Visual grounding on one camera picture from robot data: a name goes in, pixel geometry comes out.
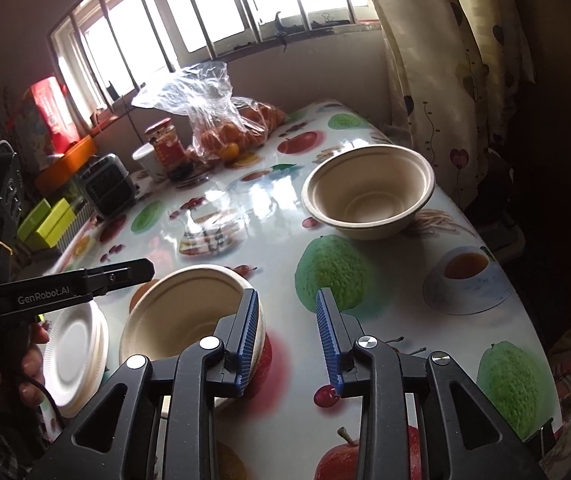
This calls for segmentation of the person's left hand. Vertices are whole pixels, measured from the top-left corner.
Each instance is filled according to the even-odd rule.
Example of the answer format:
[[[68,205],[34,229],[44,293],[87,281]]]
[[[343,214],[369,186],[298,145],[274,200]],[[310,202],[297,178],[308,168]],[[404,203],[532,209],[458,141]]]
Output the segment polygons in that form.
[[[31,346],[22,357],[20,366],[26,377],[29,377],[33,382],[38,382],[43,385],[43,357],[39,346],[49,341],[49,334],[40,323],[34,323],[31,325],[30,340]],[[22,400],[23,404],[28,406],[28,408],[35,410],[43,401],[43,393],[31,382],[22,382],[17,389],[20,400]]]

